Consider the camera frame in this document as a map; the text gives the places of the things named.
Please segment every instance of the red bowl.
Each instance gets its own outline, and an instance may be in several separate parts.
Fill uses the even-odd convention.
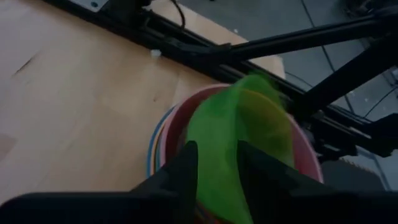
[[[200,103],[228,86],[229,84],[210,85],[198,90],[174,108],[166,121],[160,139],[160,166],[171,160],[178,152],[185,139],[185,128]],[[295,168],[301,174],[323,183],[320,165],[311,144],[294,119],[291,116],[288,117],[292,125]]]

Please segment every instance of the wooden table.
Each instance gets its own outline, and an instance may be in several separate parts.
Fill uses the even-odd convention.
[[[159,1],[155,11],[179,22]],[[187,28],[245,41],[183,7]],[[26,192],[130,190],[155,125],[215,81],[41,1],[0,1],[0,203]],[[284,76],[282,61],[255,60]]]

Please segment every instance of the small white object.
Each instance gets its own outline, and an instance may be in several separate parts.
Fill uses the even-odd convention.
[[[159,49],[150,50],[150,56],[152,56],[152,58],[159,58],[162,56],[162,52]]]
[[[391,72],[395,77],[398,77],[398,68],[394,68]]]
[[[152,7],[150,5],[148,5],[148,6],[143,6],[142,9],[146,10],[146,11],[151,11]]]

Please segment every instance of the black cable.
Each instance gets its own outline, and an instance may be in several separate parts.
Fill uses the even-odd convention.
[[[383,101],[388,95],[390,95],[394,90],[396,90],[398,88],[398,86],[396,86],[396,87],[394,87],[392,90],[390,90],[388,93],[386,93],[366,114],[365,114],[365,116],[363,116],[364,118],[366,118],[368,115],[369,115],[369,113],[371,113],[372,112],[372,110],[374,109],[374,108],[376,108],[377,106],[378,106],[378,104],[379,103],[381,103],[381,101]]]
[[[177,8],[178,13],[180,14],[181,17],[181,31],[185,30],[185,15],[181,10],[180,5],[178,5],[177,0],[170,0],[173,5]]]
[[[291,77],[294,77],[294,78],[300,80],[301,82],[307,84],[309,87],[311,87],[311,88],[313,87],[313,85],[309,84],[309,83],[308,83],[307,81],[305,81],[304,79],[302,79],[302,78],[300,78],[300,77],[298,77],[298,76],[296,76],[296,75],[293,75],[293,74],[290,73],[290,72],[286,72],[286,71],[285,71],[285,73],[288,74],[288,75],[290,75]]]

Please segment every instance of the floor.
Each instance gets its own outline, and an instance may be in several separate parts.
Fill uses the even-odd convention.
[[[308,29],[349,20],[342,0],[180,0],[197,13],[215,21],[247,40],[255,40],[296,30]],[[288,81],[304,90],[320,83],[346,62],[360,54],[366,43],[351,40],[282,54]],[[364,116],[395,84],[387,71],[351,91],[334,104]],[[377,120],[398,113],[397,93],[389,94],[367,116]],[[364,152],[358,157],[347,157],[361,166],[374,170],[386,189],[398,190],[398,154],[387,159]]]

